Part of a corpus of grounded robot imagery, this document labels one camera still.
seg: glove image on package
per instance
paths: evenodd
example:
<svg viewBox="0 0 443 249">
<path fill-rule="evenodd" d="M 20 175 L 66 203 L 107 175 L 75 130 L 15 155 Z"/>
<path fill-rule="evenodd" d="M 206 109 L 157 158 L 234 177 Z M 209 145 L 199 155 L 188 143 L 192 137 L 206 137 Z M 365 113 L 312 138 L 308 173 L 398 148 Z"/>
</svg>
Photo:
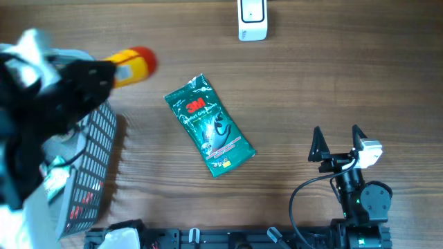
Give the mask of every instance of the glove image on package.
<svg viewBox="0 0 443 249">
<path fill-rule="evenodd" d="M 255 155 L 254 148 L 203 75 L 165 96 L 165 100 L 194 140 L 214 177 L 235 169 Z"/>
</svg>

